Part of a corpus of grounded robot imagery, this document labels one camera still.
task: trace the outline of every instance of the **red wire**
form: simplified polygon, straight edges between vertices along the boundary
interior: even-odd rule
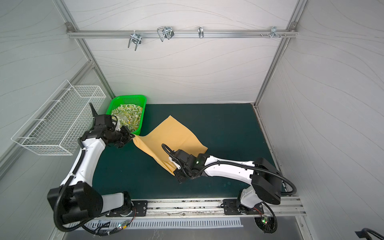
[[[262,217],[264,214],[262,214],[257,208],[253,208],[253,209],[255,209],[256,211],[258,211],[259,213],[260,213],[260,216]]]
[[[131,220],[131,222],[129,223],[129,224],[131,224],[132,223],[132,221],[135,219],[135,217],[136,217],[136,208],[134,208],[134,210],[135,210],[135,215],[133,216],[133,218],[132,218],[132,220]]]

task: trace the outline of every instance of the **green basket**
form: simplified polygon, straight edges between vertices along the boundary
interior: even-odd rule
[[[139,128],[133,132],[133,134],[140,135],[141,125],[143,124],[145,104],[147,103],[147,98],[144,95],[125,95],[118,96],[112,99],[111,104],[107,110],[106,114],[111,114],[112,110],[118,108],[121,104],[135,104],[143,108],[143,112],[140,117]]]

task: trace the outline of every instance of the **wire rack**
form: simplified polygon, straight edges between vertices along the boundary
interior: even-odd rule
[[[99,110],[105,98],[99,86],[66,80],[11,139],[37,155],[73,155],[93,121],[89,103]]]

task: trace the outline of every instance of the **green tabletop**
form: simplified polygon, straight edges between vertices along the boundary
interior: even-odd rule
[[[189,128],[210,155],[235,161],[263,157],[274,165],[251,104],[148,104],[140,135],[150,133],[169,115]],[[248,186],[224,177],[179,184],[133,142],[119,149],[106,147],[93,177],[93,187],[101,195],[128,191],[133,199],[236,197]]]

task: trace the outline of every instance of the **vent grille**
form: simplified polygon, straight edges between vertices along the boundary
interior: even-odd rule
[[[114,229],[125,219],[116,220],[92,220],[85,224],[89,229],[95,229],[104,223],[111,221],[108,228]],[[71,223],[69,226],[75,226],[77,223]],[[243,227],[239,217],[226,218],[187,218],[187,219],[135,219],[126,229],[166,229],[166,228],[229,228]]]

